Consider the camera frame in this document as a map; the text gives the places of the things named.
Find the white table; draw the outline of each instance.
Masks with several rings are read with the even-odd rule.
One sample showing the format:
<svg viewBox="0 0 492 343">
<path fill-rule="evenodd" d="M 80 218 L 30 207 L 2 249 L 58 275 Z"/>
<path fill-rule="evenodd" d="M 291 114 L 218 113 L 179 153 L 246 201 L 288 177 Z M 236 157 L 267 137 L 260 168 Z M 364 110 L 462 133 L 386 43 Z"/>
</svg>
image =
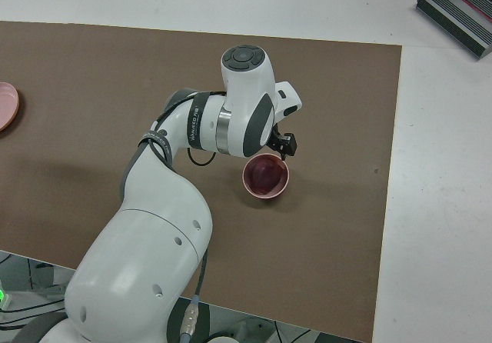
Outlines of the white table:
<svg viewBox="0 0 492 343">
<path fill-rule="evenodd" d="M 403 45 L 375 343 L 492 337 L 492 56 L 417 0 L 0 0 L 0 20 Z"/>
</svg>

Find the white robotic arm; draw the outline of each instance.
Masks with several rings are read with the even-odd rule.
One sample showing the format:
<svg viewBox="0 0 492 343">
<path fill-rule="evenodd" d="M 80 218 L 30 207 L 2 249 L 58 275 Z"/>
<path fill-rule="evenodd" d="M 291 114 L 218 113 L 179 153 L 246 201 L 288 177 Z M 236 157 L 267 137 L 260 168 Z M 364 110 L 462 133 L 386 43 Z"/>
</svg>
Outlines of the white robotic arm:
<svg viewBox="0 0 492 343">
<path fill-rule="evenodd" d="M 268 144 L 282 158 L 296 149 L 294 136 L 280 135 L 277 123 L 301 100 L 289 83 L 275 84 L 266 53 L 231 48 L 221 69 L 227 93 L 174 93 L 143 136 L 121 184 L 120 209 L 68 285 L 68 318 L 45 323 L 52 327 L 32 342 L 166 342 L 168 317 L 212 231 L 202 195 L 172 169 L 178 149 L 249 157 Z M 31 343 L 25 340 L 35 336 L 30 325 L 17 341 Z"/>
</svg>

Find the gray joint cover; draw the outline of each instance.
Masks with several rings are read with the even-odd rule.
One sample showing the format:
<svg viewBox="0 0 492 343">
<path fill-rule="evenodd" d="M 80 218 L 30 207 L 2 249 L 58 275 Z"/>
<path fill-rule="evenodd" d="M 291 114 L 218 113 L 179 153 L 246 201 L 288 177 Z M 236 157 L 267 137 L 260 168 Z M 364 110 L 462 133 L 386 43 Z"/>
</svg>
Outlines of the gray joint cover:
<svg viewBox="0 0 492 343">
<path fill-rule="evenodd" d="M 254 45 L 238 45 L 227 50 L 222 56 L 222 63 L 233 72 L 249 72 L 264 61 L 264 51 Z"/>
</svg>

